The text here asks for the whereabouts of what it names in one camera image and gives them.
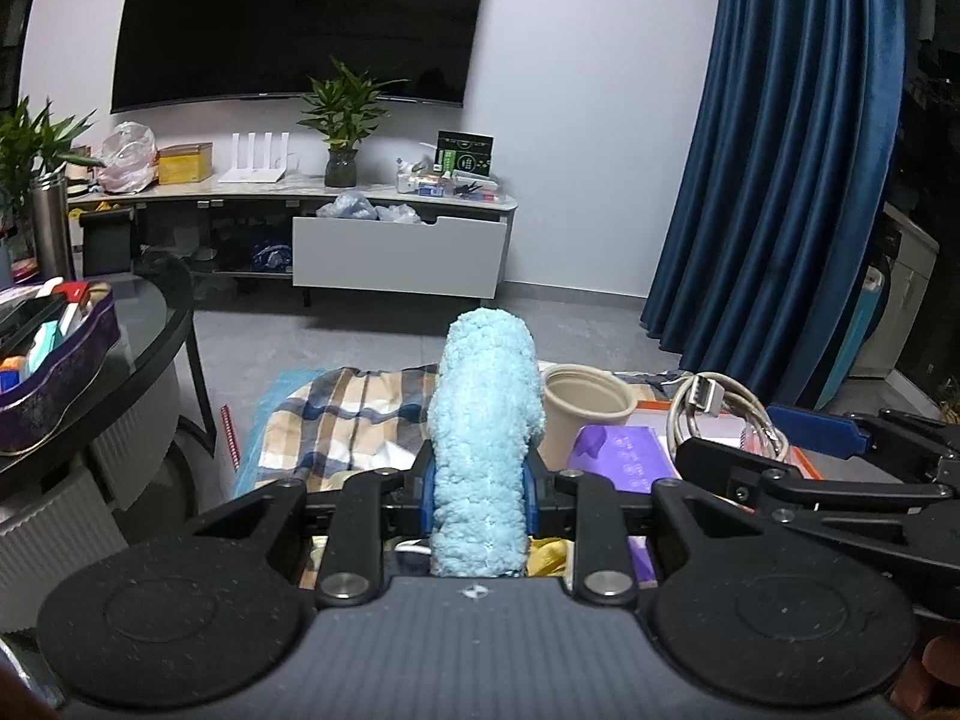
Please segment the person's left hand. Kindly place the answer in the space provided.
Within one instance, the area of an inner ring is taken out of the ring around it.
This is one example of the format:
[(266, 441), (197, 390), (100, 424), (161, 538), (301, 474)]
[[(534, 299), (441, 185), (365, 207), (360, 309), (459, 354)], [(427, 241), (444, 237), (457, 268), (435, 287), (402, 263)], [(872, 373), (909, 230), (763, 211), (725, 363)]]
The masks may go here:
[(923, 655), (907, 661), (890, 702), (910, 718), (957, 718), (958, 667), (957, 637), (934, 637)]

